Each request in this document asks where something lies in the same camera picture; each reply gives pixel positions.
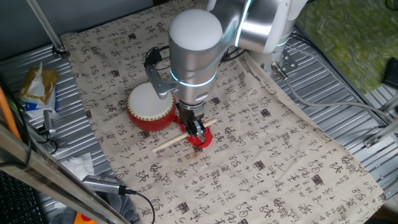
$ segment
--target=wooden drumstick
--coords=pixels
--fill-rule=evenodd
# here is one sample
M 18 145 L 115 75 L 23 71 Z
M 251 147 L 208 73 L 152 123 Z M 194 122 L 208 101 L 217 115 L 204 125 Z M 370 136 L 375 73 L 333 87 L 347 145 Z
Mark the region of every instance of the wooden drumstick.
M 209 121 L 204 122 L 204 123 L 203 123 L 203 126 L 204 126 L 205 128 L 207 128 L 207 127 L 209 127 L 210 125 L 212 125 L 212 124 L 214 124 L 214 123 L 217 123 L 217 119 L 216 119 L 216 118 L 213 118 L 213 119 L 211 119 L 211 120 L 209 120 Z M 175 138 L 172 138 L 172 139 L 170 139 L 170 140 L 167 140 L 167 141 L 164 142 L 163 144 L 161 144 L 161 145 L 159 145 L 159 146 L 153 148 L 153 149 L 152 149 L 152 152 L 157 152 L 159 149 L 163 149 L 163 148 L 165 148 L 165 147 L 167 147 L 167 146 L 169 146 L 169 145 L 171 145 L 171 144 L 174 144 L 174 143 L 176 143 L 176 142 L 178 142 L 178 141 L 180 141 L 180 140 L 185 139 L 186 137 L 188 137 L 188 133 L 183 133 L 183 134 L 181 134 L 181 135 L 179 135 L 179 136 L 177 136 L 177 137 L 175 137 Z

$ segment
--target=red drum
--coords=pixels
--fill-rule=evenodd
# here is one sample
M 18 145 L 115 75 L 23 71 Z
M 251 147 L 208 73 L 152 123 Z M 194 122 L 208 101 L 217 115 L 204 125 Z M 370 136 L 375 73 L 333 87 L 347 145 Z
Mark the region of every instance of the red drum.
M 127 101 L 127 113 L 131 122 L 144 131 L 160 131 L 176 118 L 175 100 L 171 92 L 161 100 L 151 83 L 135 87 Z

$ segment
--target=gray cable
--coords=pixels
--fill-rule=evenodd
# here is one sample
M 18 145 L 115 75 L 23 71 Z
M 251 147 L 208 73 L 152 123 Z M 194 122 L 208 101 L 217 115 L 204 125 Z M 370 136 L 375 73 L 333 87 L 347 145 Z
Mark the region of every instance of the gray cable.
M 308 101 L 305 101 L 303 98 L 301 98 L 301 97 L 296 93 L 296 91 L 293 89 L 292 85 L 290 84 L 289 79 L 286 79 L 285 82 L 286 82 L 287 87 L 291 90 L 291 92 L 292 92 L 292 94 L 294 95 L 294 97 L 296 97 L 296 99 L 298 99 L 299 102 L 301 102 L 301 103 L 303 103 L 303 104 L 305 104 L 305 105 L 308 105 L 308 106 L 315 106 L 315 107 L 343 106 L 343 105 L 358 106 L 358 107 L 361 107 L 361 108 L 369 109 L 369 110 L 371 110 L 371 111 L 373 111 L 373 112 L 375 112 L 375 113 L 378 113 L 379 115 L 381 115 L 381 116 L 387 118 L 390 122 L 392 122 L 392 123 L 394 122 L 394 120 L 393 120 L 388 114 L 386 114 L 385 112 L 383 112 L 383 111 L 381 111 L 381 110 L 379 110 L 379 109 L 376 109 L 376 108 L 374 108 L 374 107 L 372 107 L 372 106 L 363 104 L 363 103 L 357 103 L 357 102 L 310 103 L 310 102 L 308 102 Z
M 352 94 L 352 95 L 356 95 L 356 93 L 354 93 L 350 87 L 348 87 L 345 83 L 341 82 L 340 79 L 333 73 L 330 71 L 330 69 L 314 54 L 311 54 L 310 52 L 305 51 L 305 49 L 299 49 L 296 46 L 290 45 L 290 44 L 286 44 L 286 47 L 291 49 L 291 50 L 295 50 L 297 52 L 301 52 L 303 54 L 306 54 L 308 56 L 311 56 L 312 58 L 314 58 L 315 60 L 317 60 L 319 63 L 321 63 L 321 65 L 331 74 L 333 75 L 333 77 L 335 77 L 337 80 L 339 80 L 339 82 L 346 87 L 346 89 Z

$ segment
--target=black cable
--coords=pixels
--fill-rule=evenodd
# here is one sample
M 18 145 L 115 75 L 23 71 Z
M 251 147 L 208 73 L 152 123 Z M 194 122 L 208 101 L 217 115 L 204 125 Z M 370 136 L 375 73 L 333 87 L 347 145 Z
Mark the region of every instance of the black cable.
M 160 51 L 160 52 L 161 52 L 161 51 L 163 51 L 163 50 L 166 50 L 166 49 L 169 49 L 169 46 L 168 46 L 168 45 L 167 45 L 167 46 L 164 46 L 164 47 L 161 47 L 161 48 L 159 48 L 159 49 L 158 49 L 158 51 Z
M 55 148 L 54 151 L 51 152 L 51 155 L 52 155 L 58 151 L 58 143 L 51 139 L 50 139 L 50 142 L 52 142 L 52 144 L 54 144 L 54 148 Z
M 167 67 L 161 68 L 161 69 L 157 69 L 157 70 L 158 70 L 158 71 L 162 71 L 162 70 L 165 70 L 165 69 L 168 69 L 168 68 L 170 68 L 170 65 L 167 66 Z
M 147 200 L 147 202 L 149 203 L 149 205 L 150 205 L 150 207 L 152 209 L 152 214 L 154 215 L 153 220 L 152 220 L 152 224 L 154 224 L 155 223 L 155 208 L 154 208 L 152 202 L 150 202 L 150 200 L 147 197 L 145 197 L 142 194 L 136 192 L 135 190 L 126 189 L 126 194 L 138 195 L 138 196 L 142 197 L 143 199 Z
M 54 153 L 56 153 L 58 151 L 58 143 L 56 141 L 50 139 L 48 134 L 46 135 L 45 141 L 41 141 L 41 142 L 37 142 L 37 143 L 45 144 L 45 143 L 48 143 L 48 142 L 51 142 L 54 145 L 54 148 L 55 148 L 54 151 L 51 152 L 51 155 L 52 155 L 52 154 L 54 154 Z
M 49 142 L 49 141 L 50 141 L 50 138 L 49 138 L 48 135 L 46 135 L 46 139 L 45 139 L 44 142 L 37 142 L 37 143 L 39 143 L 39 144 L 45 144 L 45 143 L 47 143 L 47 142 Z
M 227 57 L 224 56 L 223 58 L 221 58 L 220 63 L 230 62 L 230 61 L 232 61 L 232 60 L 235 60 L 235 59 L 237 59 L 238 57 L 242 56 L 242 54 L 244 54 L 244 53 L 247 51 L 246 49 L 244 49 L 244 50 L 242 50 L 242 52 L 240 52 L 239 54 L 235 55 L 234 57 L 230 57 L 231 54 L 237 52 L 238 49 L 239 49 L 239 48 L 233 50 L 231 53 L 228 54 Z

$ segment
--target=calligraphy print cloth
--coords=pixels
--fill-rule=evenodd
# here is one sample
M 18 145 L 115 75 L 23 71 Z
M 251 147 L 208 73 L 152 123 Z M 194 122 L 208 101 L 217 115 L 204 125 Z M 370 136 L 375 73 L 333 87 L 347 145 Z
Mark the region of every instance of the calligraphy print cloth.
M 127 117 L 126 99 L 148 82 L 145 54 L 167 45 L 172 18 L 204 6 L 172 1 L 62 37 L 116 177 L 151 200 L 157 223 L 364 223 L 385 201 L 382 189 L 248 55 L 219 67 L 205 105 L 205 120 L 218 120 L 210 146 L 184 140 L 151 152 L 181 130 L 174 123 L 141 131 Z M 161 75 L 170 77 L 167 69 Z M 132 201 L 141 222 L 150 223 L 147 202 Z

